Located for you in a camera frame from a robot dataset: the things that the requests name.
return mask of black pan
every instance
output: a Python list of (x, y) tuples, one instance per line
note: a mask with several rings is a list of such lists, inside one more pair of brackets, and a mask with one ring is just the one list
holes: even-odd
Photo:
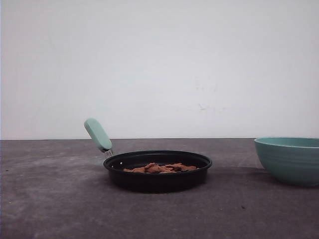
[[(112, 143), (104, 132), (102, 126), (95, 119), (87, 119), (84, 123), (98, 148), (105, 153), (110, 153)], [(133, 173), (125, 172), (124, 168), (133, 169), (143, 167), (149, 163), (159, 165), (182, 163), (193, 165), (198, 169), (178, 173)], [(109, 176), (116, 185), (143, 192), (170, 192), (194, 187), (205, 181), (207, 169), (212, 161), (201, 154), (172, 151), (172, 150), (149, 150), (122, 153), (107, 158), (104, 167), (109, 170)]]

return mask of white backdrop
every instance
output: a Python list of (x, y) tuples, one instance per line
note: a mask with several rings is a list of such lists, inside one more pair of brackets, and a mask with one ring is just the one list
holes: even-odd
[(2, 139), (319, 137), (319, 1), (2, 0)]

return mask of teal ceramic bowl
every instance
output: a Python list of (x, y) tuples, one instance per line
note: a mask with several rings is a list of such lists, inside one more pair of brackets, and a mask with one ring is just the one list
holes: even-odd
[(255, 146), (261, 164), (279, 181), (319, 185), (319, 138), (265, 137)]

